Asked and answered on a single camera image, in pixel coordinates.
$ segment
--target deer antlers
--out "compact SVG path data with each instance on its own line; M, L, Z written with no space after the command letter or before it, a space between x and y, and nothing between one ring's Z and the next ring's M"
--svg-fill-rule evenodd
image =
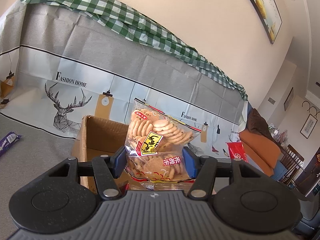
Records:
M45 90L48 98L50 98L51 101L55 103L55 105L60 106L60 102L59 102L59 100L58 100L59 91L56 93L56 95L54 96L54 98L53 98L53 93L51 93L51 92L52 92L52 88L53 88L56 84L57 84L57 83L55 83L53 86L51 86L51 87L49 88L49 91L47 91L47 85L44 84L44 90Z
M82 98L82 101L79 102L79 104L77 105L76 104L76 101L77 101L77 98L75 97L75 101L65 108L66 110L69 110L69 109L72 109L72 108L76 108L76 107L82 107L82 106L85 106L87 103L89 103L89 101L91 100L92 96L89 98L88 101L85 102L85 94L83 93L83 90L81 89L81 92L82 92L82 95L83 95L83 98Z

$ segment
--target red snack package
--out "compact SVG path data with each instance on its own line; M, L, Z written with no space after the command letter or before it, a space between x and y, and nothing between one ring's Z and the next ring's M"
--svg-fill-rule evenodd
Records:
M229 155L231 160L234 158L240 158L248 162L247 155L244 152L242 142L230 142L227 144L229 147Z

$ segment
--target cardboard box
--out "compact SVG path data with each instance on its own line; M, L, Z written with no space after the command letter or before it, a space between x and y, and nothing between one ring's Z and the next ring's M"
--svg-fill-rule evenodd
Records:
M103 154L112 156L124 145L127 131L126 124L87 115L82 119L71 154L77 157L79 162L88 162ZM118 185L127 180L136 183L125 171L120 178L115 179ZM81 177L80 184L97 193L93 177Z

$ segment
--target green and white checkered cloth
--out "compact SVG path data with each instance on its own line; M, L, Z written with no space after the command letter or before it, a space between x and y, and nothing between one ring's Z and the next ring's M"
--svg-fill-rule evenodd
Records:
M230 79L195 48L185 44L159 23L117 0L21 0L21 2L55 5L85 15L127 40L175 56L219 84L239 90L242 98L248 99L242 85Z

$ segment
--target chair backrest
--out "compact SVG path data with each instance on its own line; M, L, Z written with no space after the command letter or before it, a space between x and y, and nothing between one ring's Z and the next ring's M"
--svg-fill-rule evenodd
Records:
M303 161L304 158L297 152L295 148L292 147L292 145L289 144L287 152L280 161L288 171L284 174L280 181L286 185L289 185L294 176L300 170L299 164L301 164Z

